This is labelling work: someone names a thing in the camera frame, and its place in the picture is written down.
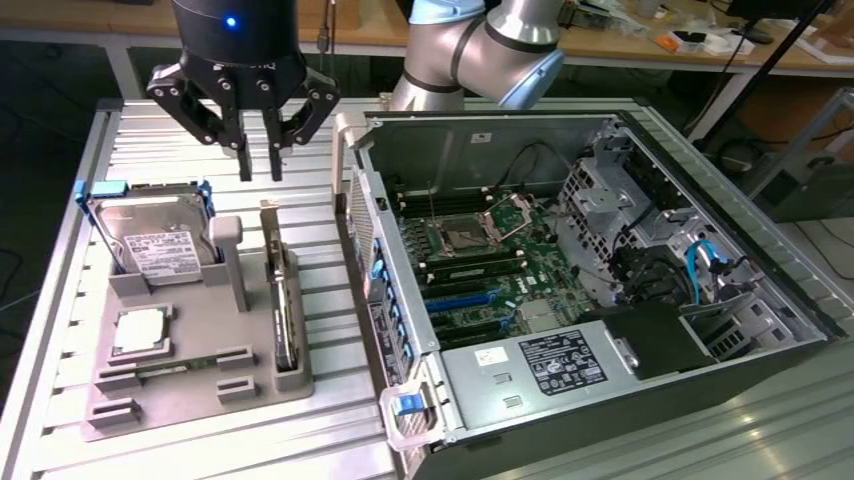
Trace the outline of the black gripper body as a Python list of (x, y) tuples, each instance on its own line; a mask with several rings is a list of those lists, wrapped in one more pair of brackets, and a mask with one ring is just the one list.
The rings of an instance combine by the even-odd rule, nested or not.
[(260, 79), (271, 84), (278, 106), (308, 95), (295, 1), (175, 1), (172, 10), (187, 87), (199, 88), (215, 99), (219, 91), (214, 70), (222, 66), (240, 110), (262, 108)]

